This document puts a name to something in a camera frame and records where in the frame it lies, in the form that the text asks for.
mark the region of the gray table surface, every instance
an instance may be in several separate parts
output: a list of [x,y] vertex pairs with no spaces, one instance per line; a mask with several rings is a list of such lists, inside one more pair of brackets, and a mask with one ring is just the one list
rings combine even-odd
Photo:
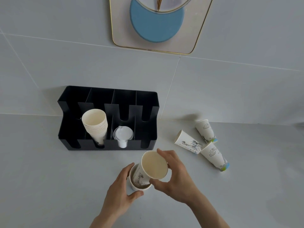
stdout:
[[[68,151],[57,137],[60,123],[54,116],[0,115],[0,227],[89,227],[120,170],[144,153]],[[202,141],[194,124],[158,121],[155,149],[177,152],[231,228],[304,227],[304,137],[296,128],[211,123],[230,162],[219,172],[172,143],[180,129]],[[152,187],[113,227],[199,224],[186,205]]]

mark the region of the cup and lid holder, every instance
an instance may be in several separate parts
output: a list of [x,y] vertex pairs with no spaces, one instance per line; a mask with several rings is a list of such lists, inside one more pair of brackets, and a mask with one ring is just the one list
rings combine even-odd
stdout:
[[[58,103],[63,111],[58,138],[68,150],[152,150],[157,140],[156,92],[67,86]],[[90,109],[107,115],[107,138],[98,146],[82,124],[81,116]],[[134,132],[126,148],[120,148],[113,132],[128,126]]]

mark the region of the gray tile wall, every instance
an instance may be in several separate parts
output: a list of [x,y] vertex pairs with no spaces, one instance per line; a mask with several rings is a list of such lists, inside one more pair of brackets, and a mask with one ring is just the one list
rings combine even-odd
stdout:
[[213,0],[187,56],[116,47],[108,0],[1,0],[0,113],[61,115],[67,85],[157,91],[170,120],[304,122],[304,0]]

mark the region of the framed picture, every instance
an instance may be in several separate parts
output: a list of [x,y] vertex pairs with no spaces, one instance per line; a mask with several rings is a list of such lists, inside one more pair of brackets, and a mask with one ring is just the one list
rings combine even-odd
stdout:
[[110,0],[113,42],[120,47],[189,54],[212,0]]

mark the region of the person's left hand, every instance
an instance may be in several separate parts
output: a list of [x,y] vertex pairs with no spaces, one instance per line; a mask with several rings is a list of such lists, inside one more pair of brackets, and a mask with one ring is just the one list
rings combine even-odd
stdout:
[[129,176],[130,170],[133,166],[134,163],[131,163],[123,168],[116,180],[110,186],[100,214],[115,217],[117,219],[127,211],[135,199],[143,195],[143,191],[140,190],[132,193],[131,195],[127,195],[126,179]]

